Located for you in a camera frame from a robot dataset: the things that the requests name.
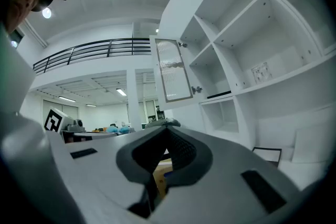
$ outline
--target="balcony railing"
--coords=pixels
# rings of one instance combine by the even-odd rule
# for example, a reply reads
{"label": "balcony railing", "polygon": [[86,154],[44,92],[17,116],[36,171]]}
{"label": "balcony railing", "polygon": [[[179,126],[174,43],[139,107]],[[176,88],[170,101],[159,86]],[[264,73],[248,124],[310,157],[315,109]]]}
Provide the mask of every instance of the balcony railing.
{"label": "balcony railing", "polygon": [[33,65],[37,74],[71,63],[113,56],[150,55],[149,38],[118,38],[89,42],[50,55]]}

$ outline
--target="cabinet door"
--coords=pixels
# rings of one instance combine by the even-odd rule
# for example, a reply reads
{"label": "cabinet door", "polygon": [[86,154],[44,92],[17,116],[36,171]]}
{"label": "cabinet door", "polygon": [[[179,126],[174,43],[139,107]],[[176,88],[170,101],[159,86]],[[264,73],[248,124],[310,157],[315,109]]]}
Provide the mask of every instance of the cabinet door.
{"label": "cabinet door", "polygon": [[150,43],[160,109],[168,110],[197,103],[178,41],[150,36]]}

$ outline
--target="fluorescent light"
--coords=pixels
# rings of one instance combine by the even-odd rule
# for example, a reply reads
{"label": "fluorescent light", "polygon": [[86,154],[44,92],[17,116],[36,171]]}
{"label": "fluorescent light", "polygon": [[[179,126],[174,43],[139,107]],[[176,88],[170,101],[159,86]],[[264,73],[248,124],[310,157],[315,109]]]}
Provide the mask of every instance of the fluorescent light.
{"label": "fluorescent light", "polygon": [[16,41],[12,40],[10,43],[12,44],[12,46],[13,46],[14,48],[17,48],[17,45],[18,45],[18,44],[17,44]]}
{"label": "fluorescent light", "polygon": [[126,93],[124,93],[120,88],[116,89],[118,93],[120,93],[122,96],[126,96]]}
{"label": "fluorescent light", "polygon": [[75,102],[75,100],[71,100],[71,99],[68,99],[68,98],[65,98],[65,97],[62,97],[62,96],[59,96],[58,98],[63,99],[63,100],[67,100],[67,101],[70,101],[70,102]]}
{"label": "fluorescent light", "polygon": [[45,8],[44,10],[42,10],[42,15],[46,19],[49,19],[51,17],[51,10],[50,10],[50,8]]}

